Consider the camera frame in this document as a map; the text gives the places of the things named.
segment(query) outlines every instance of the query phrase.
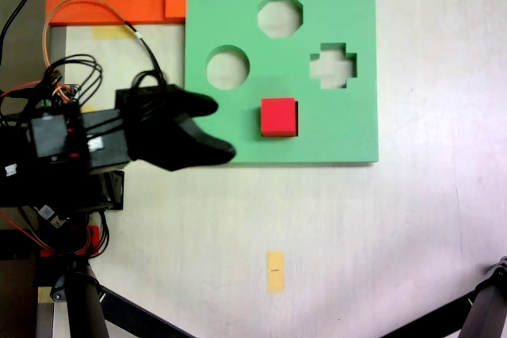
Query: black cable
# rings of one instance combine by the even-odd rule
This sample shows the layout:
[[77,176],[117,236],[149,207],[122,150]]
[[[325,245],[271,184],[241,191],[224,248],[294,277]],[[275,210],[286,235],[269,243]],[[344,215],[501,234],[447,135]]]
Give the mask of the black cable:
[[90,259],[94,259],[95,257],[102,255],[109,245],[109,228],[107,220],[105,219],[104,211],[99,211],[99,215],[101,216],[102,222],[102,236],[97,247],[97,253],[90,256]]
[[14,12],[10,15],[9,19],[7,19],[7,22],[5,23],[5,25],[2,28],[2,32],[0,33],[0,65],[2,65],[3,40],[6,37],[7,29],[9,29],[10,25],[12,24],[12,22],[14,21],[16,16],[20,13],[21,9],[25,6],[25,3],[27,1],[28,0],[21,0],[19,5],[16,7]]
[[32,222],[30,222],[30,219],[29,219],[28,215],[25,213],[25,210],[23,210],[23,207],[18,206],[17,209],[19,210],[19,214],[21,214],[21,217],[23,217],[26,224],[29,225],[29,227],[32,229],[32,231],[35,231],[35,229],[33,228],[33,224],[32,224]]
[[153,54],[153,51],[150,49],[150,46],[145,41],[145,39],[141,37],[141,35],[137,31],[137,29],[134,27],[134,25],[132,25],[128,21],[125,21],[125,25],[127,25],[135,33],[135,35],[141,41],[141,44],[147,50],[148,55],[150,56],[151,64],[153,65],[152,72],[154,74],[154,77],[157,79],[158,85],[160,85],[160,86],[165,85],[166,84],[166,80],[164,79],[164,73],[162,72],[162,69],[160,68],[160,65],[158,64],[157,58]]

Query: red cube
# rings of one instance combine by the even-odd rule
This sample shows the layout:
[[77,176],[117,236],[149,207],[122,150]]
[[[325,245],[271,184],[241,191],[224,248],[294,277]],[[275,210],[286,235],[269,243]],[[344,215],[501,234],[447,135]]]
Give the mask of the red cube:
[[266,138],[287,138],[298,135],[295,98],[261,99],[261,133]]

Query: wire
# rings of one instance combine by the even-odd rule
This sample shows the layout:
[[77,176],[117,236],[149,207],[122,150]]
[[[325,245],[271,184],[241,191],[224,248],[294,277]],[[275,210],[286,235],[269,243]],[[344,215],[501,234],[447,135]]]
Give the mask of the wire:
[[7,91],[5,91],[4,93],[2,93],[2,95],[0,95],[0,97],[4,97],[5,95],[7,95],[8,93],[11,93],[13,91],[16,91],[16,90],[19,90],[19,89],[24,89],[25,87],[29,87],[29,86],[33,86],[33,85],[36,85],[37,83],[39,83],[40,81],[32,81],[32,82],[28,82],[28,83],[24,83],[22,85],[17,85],[17,86],[14,86],[12,89],[8,89]]
[[14,227],[16,227],[18,230],[20,230],[24,235],[26,235],[27,237],[29,237],[30,239],[32,239],[34,242],[36,242],[40,247],[42,247],[43,249],[48,249],[48,247],[46,247],[45,245],[43,245],[42,243],[40,243],[37,239],[35,239],[32,235],[30,235],[29,233],[27,233],[26,231],[24,231],[21,227],[19,227],[16,223],[14,223],[13,221],[11,221],[10,219],[7,218],[7,216],[5,214],[3,214],[1,211],[0,211],[0,217],[4,218],[8,223],[10,223],[11,225],[13,225]]
[[23,217],[23,219],[25,220],[26,224],[28,225],[30,231],[32,231],[32,234],[33,236],[35,237],[35,239],[37,239],[40,243],[42,243],[43,245],[46,246],[47,249],[50,249],[52,251],[55,251],[55,249],[53,249],[49,244],[45,243],[42,239],[40,239],[37,234],[35,233],[35,229],[33,228],[33,225],[32,223],[30,222],[30,219],[28,217],[28,215],[25,213],[25,211],[23,210],[23,207],[21,206],[18,206],[17,209],[19,210],[19,213],[21,214],[21,217]]
[[139,33],[139,31],[132,25],[130,22],[125,19],[125,17],[111,4],[106,2],[105,0],[62,0],[60,3],[58,3],[56,6],[53,7],[53,9],[49,12],[48,16],[46,17],[46,20],[44,22],[44,28],[42,30],[42,54],[44,57],[44,62],[46,63],[46,67],[50,67],[51,61],[49,59],[49,53],[48,53],[48,31],[49,31],[49,24],[51,23],[51,19],[55,15],[55,13],[62,7],[65,6],[67,3],[73,3],[73,2],[91,2],[91,3],[97,3],[101,6],[105,6],[106,8],[110,9],[115,15],[118,16],[119,19],[122,20],[122,22],[129,27],[134,35],[138,38],[138,40],[141,42],[141,44],[144,46],[144,48],[147,50],[148,55],[150,56],[151,63],[153,65],[154,71],[156,72],[156,78],[158,80],[159,85],[163,85],[165,83],[163,72],[160,68],[160,65],[158,64],[157,58],[153,54],[153,51],[150,49],[150,46],[145,41],[143,36]]
[[25,3],[28,0],[21,0],[19,5],[16,7],[14,12],[10,15],[9,19],[7,19],[7,22],[2,28],[2,32],[0,32],[0,65],[2,65],[2,54],[3,54],[3,40],[6,38],[7,30],[9,29],[10,25],[13,23],[16,16],[20,13],[21,9],[25,6]]
[[93,255],[91,255],[90,259],[94,259],[94,258],[102,255],[105,252],[105,250],[108,248],[108,245],[109,245],[109,228],[108,228],[107,220],[105,219],[104,211],[100,211],[99,215],[101,216],[101,221],[102,221],[101,240],[99,241],[99,244],[97,245],[97,248],[96,248],[97,253],[94,253]]

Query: white surface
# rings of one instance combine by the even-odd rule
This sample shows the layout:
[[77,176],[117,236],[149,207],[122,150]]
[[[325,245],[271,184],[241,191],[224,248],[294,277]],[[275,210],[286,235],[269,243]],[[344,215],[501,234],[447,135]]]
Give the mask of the white surface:
[[[100,281],[199,338],[373,338],[472,289],[507,249],[507,0],[377,10],[379,163],[131,164]],[[139,30],[182,83],[184,29]],[[96,55],[92,103],[112,107],[148,59],[135,40],[90,37],[69,28],[67,54]],[[285,252],[279,294],[269,249]]]

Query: yellow tape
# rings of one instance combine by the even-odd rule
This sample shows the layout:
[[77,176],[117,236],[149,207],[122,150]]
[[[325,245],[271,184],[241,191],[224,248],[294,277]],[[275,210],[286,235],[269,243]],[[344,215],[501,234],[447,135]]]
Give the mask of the yellow tape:
[[91,104],[85,104],[81,107],[81,112],[84,114],[85,112],[93,112],[97,111],[97,108]]
[[284,289],[284,253],[268,251],[268,292],[276,293]]
[[122,40],[136,39],[134,32],[127,25],[94,25],[92,27],[94,40]]

